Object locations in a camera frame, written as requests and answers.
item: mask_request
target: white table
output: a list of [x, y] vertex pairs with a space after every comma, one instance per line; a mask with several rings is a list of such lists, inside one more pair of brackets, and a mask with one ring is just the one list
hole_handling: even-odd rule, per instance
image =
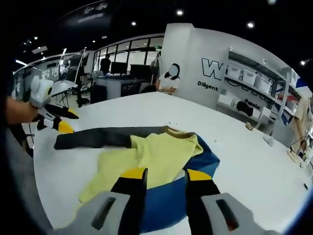
[[[199, 134], [219, 157], [214, 175], [220, 191], [251, 209], [267, 230], [282, 232], [304, 203], [310, 176], [288, 157], [280, 143], [270, 147], [258, 130], [215, 110], [161, 93], [132, 95], [84, 106], [79, 120], [68, 120], [76, 131], [96, 127], [163, 126]], [[35, 135], [34, 168], [38, 193], [54, 228], [74, 216], [78, 195], [96, 172], [98, 154], [111, 149], [55, 150], [57, 132], [46, 128]], [[185, 218], [153, 234], [190, 234]]]

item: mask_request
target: wall with lettering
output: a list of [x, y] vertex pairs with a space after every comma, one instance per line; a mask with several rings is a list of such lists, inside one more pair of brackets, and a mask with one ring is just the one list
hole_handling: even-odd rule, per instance
[[264, 48], [234, 35], [194, 28], [192, 24], [168, 24], [162, 46], [162, 69], [180, 65], [180, 84], [174, 95], [215, 109], [224, 84], [229, 47], [279, 71], [286, 63]]

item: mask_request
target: human arm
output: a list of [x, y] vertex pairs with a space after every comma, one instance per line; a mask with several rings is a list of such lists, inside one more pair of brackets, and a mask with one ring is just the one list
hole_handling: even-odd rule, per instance
[[168, 93], [173, 93], [178, 88], [179, 81], [180, 81], [180, 79], [176, 78], [175, 80], [173, 80], [171, 88], [163, 88], [162, 91], [168, 92]]
[[5, 116], [8, 124], [32, 122], [37, 116], [37, 108], [30, 102], [18, 102], [11, 97], [6, 100]]
[[[298, 107], [297, 110], [293, 116], [294, 122], [295, 122], [295, 126], [296, 126], [296, 130], [298, 132], [298, 136], [299, 136], [299, 141], [302, 142], [303, 140], [305, 140], [305, 136], [306, 133], [304, 132], [303, 128], [302, 128], [302, 118], [304, 112], [306, 112], [308, 109], [307, 104], [305, 104], [305, 100], [302, 98], [300, 99], [299, 103], [298, 103]], [[301, 148], [304, 150], [305, 149], [305, 142], [304, 144], [301, 145]]]
[[173, 93], [176, 90], [176, 88], [171, 87], [171, 88], [163, 88], [160, 91], [162, 92], [168, 92], [168, 93]]
[[158, 89], [160, 87], [160, 79], [159, 78], [156, 80], [155, 86], [156, 86], [156, 90], [158, 91]]

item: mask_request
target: glass wall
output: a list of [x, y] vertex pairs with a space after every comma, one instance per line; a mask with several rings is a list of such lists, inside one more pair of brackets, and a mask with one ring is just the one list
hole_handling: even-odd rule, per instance
[[154, 37], [106, 47], [95, 52], [95, 58], [99, 55], [99, 59], [98, 62], [95, 59], [93, 68], [95, 71], [100, 70], [101, 59], [105, 58], [106, 54], [110, 55], [111, 62], [127, 63], [127, 71], [131, 70], [131, 65], [150, 65], [156, 58], [157, 50], [162, 48], [162, 44], [163, 37]]

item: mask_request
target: blue cloth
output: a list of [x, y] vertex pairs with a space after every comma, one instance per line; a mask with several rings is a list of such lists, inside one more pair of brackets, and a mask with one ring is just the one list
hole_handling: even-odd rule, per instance
[[[202, 171], [213, 177], [220, 160], [200, 136], [197, 138], [203, 152], [192, 157], [183, 169]], [[186, 177], [183, 177], [147, 190], [140, 233], [171, 227], [186, 217], [186, 183]]]

